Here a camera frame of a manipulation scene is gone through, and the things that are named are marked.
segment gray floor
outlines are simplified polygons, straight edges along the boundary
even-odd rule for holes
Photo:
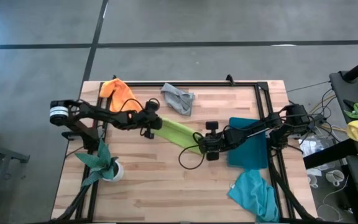
[[[91,43],[102,0],[0,0],[0,44]],[[358,0],[110,0],[99,42],[358,40]],[[0,50],[0,145],[12,163],[0,223],[50,217],[67,142],[48,121],[51,100],[77,98],[89,49]],[[328,81],[358,63],[358,45],[98,49],[90,80]],[[311,109],[328,83],[288,94]],[[332,124],[345,122],[336,101]],[[313,192],[318,205],[330,188]],[[323,214],[335,220],[334,212]]]

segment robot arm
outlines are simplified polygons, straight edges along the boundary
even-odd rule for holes
[[[286,115],[281,117],[280,113],[283,111],[286,111]],[[216,133],[217,128],[218,122],[207,122],[206,129],[211,132],[198,140],[201,153],[206,153],[209,161],[219,159],[220,152],[236,149],[250,137],[269,129],[273,129],[269,134],[269,146],[282,149],[287,144],[289,135],[304,134],[310,129],[310,120],[303,106],[289,105],[243,128],[226,126],[222,132]]]
[[[89,128],[80,119],[104,121],[120,130],[145,128],[144,136],[152,139],[154,134],[150,130],[162,127],[162,119],[155,113],[158,108],[157,103],[148,101],[140,112],[135,110],[111,112],[81,100],[57,100],[50,102],[49,121],[56,126],[68,127],[72,131],[71,135],[81,136],[85,149],[97,149],[99,136],[96,127]]]

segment butcher block tabletop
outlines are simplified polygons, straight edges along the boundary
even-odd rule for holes
[[[264,82],[268,83],[274,111],[279,111],[288,105],[283,81]],[[101,82],[84,82],[80,99],[96,105],[100,84]],[[203,134],[207,133],[206,121],[219,121],[218,131],[222,131],[231,117],[259,119],[253,87],[179,87],[181,90],[195,94],[191,116],[182,116],[170,108],[163,99],[163,95],[160,94],[158,86],[137,86],[131,89],[143,105],[151,98],[158,99],[161,106],[157,114],[160,117],[177,121]],[[261,95],[265,115],[267,115],[263,91]],[[92,125],[91,119],[81,121],[88,126]],[[180,146],[158,136],[154,139],[147,139],[140,136],[139,131],[139,129],[121,131],[108,125],[106,143],[109,144],[112,156],[119,157],[125,173],[122,180],[116,183],[99,181],[93,215],[94,222],[255,221],[254,214],[244,210],[227,196],[231,184],[244,170],[228,167],[226,153],[221,153],[218,161],[204,160],[199,168],[186,170],[178,163],[178,155],[182,151]],[[299,146],[295,140],[289,140],[289,142],[294,146]],[[82,145],[80,139],[70,141],[67,154]],[[301,153],[292,148],[284,149],[282,153],[291,191],[306,210],[316,217],[313,196]],[[186,152],[181,160],[186,166],[193,167],[200,162],[201,157],[192,152]],[[52,218],[59,217],[77,195],[83,170],[84,164],[74,154],[65,159]],[[269,170],[262,169],[260,173],[270,184]],[[88,190],[85,198],[84,217],[88,214],[90,193],[91,189]],[[280,201],[283,216],[288,217],[285,197],[281,190]]]

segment blue towel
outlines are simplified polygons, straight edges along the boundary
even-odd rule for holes
[[[243,128],[257,120],[245,118],[230,118],[229,125],[234,128]],[[244,169],[267,168],[267,146],[265,132],[256,134],[247,139],[237,149],[227,153],[227,165],[243,167]]]
[[[257,222],[278,222],[274,189],[267,185],[259,170],[243,172],[227,195],[243,209],[255,214]]]

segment gray cloth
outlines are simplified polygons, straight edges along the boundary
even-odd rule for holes
[[[191,106],[195,98],[194,93],[187,93],[175,88],[173,85],[166,83],[161,88],[165,101],[178,113],[186,116],[191,115]]]

